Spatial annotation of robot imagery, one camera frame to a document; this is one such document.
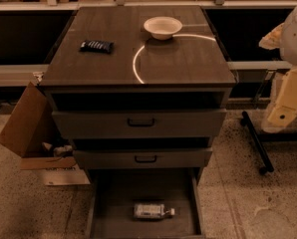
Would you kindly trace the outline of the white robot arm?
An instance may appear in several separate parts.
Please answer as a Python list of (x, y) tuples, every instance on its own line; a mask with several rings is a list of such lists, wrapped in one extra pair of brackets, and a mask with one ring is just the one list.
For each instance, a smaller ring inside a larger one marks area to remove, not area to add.
[(297, 6), (283, 23), (260, 40), (259, 46), (267, 50), (279, 49), (281, 59), (291, 65), (261, 124), (265, 132), (279, 132), (297, 118)]

